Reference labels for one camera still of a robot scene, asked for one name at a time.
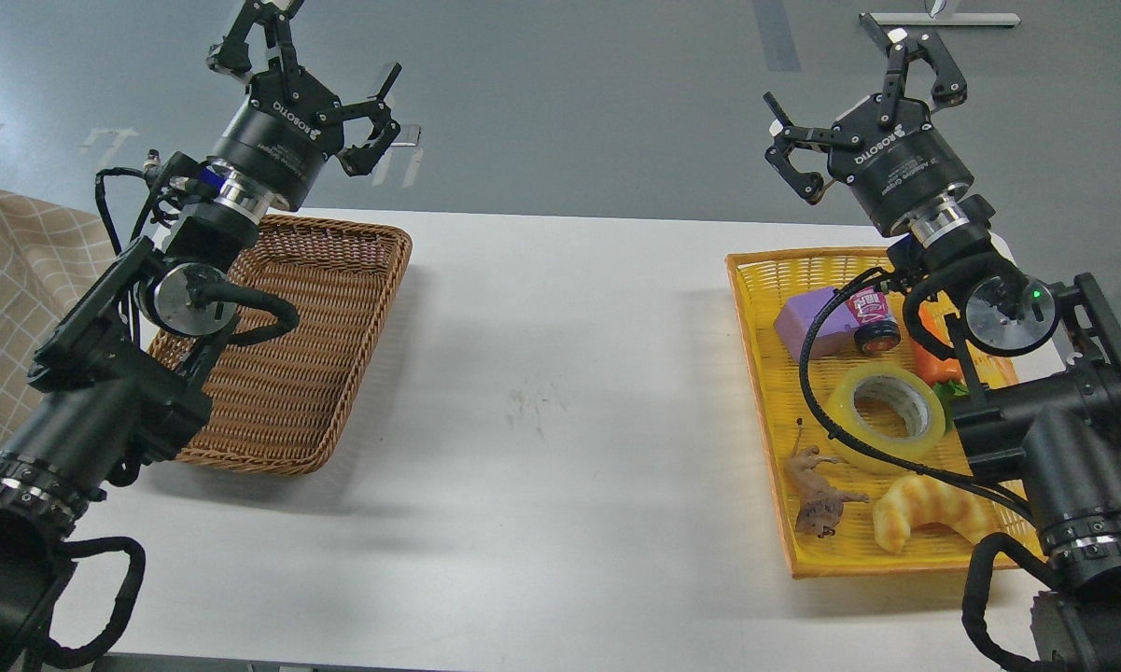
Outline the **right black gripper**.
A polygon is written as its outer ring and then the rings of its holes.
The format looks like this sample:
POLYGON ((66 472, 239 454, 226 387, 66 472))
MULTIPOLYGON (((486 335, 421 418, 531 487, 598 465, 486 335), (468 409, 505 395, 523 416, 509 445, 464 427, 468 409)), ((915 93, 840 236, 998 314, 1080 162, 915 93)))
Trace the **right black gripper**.
POLYGON ((901 27, 886 31, 872 13, 862 13, 859 21, 884 50, 883 89, 852 105, 830 129, 794 125, 773 93, 766 91, 775 125, 765 162, 805 203, 817 204, 830 184, 819 172, 796 169, 791 155, 794 150, 828 154, 830 175, 853 192, 879 233, 892 238, 907 233, 907 221, 923 204, 945 194, 964 196, 974 185, 971 171, 932 125, 930 107, 904 98, 910 64, 924 61, 930 66, 935 109, 964 104, 967 81, 936 33, 901 27))

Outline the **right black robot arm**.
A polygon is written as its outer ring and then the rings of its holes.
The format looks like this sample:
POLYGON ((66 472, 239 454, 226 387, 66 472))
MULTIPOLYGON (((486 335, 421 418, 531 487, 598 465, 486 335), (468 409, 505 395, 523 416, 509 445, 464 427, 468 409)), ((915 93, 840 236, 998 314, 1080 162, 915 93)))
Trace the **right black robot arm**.
POLYGON ((1004 671, 1121 671, 1121 326, 1097 280, 1034 279, 995 250, 995 210, 934 127, 967 82, 941 36, 860 17, 883 50, 879 91, 828 128, 793 123, 772 93, 766 162, 807 203, 842 183, 877 232, 891 271, 859 273, 825 303, 795 361, 807 408, 860 455, 956 486, 1019 514, 1041 544, 991 533, 974 545, 962 625, 1004 671), (890 455, 843 429, 812 390, 819 324, 860 289, 904 294, 904 326, 967 385, 952 417, 971 469, 890 455))

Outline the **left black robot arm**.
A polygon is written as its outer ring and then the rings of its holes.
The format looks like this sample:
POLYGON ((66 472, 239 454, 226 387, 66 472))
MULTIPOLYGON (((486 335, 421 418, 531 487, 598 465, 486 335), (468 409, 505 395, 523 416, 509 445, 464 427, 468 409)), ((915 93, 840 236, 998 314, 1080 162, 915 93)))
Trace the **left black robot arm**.
POLYGON ((207 52, 207 68, 237 79, 245 100, 206 159, 151 157, 136 177, 147 197, 133 238, 36 349, 28 383, 43 399, 0 450, 0 671, 86 666, 128 628, 145 578, 137 540, 71 540, 104 500, 104 484, 133 484, 207 424, 204 392, 229 347, 286 337, 300 316, 278 295, 229 280, 270 209, 302 208, 322 167, 371 174, 401 128, 388 94, 344 104, 297 59, 291 18, 302 3, 247 1, 207 52), (124 553, 111 617, 68 648, 49 625, 78 560, 124 553))

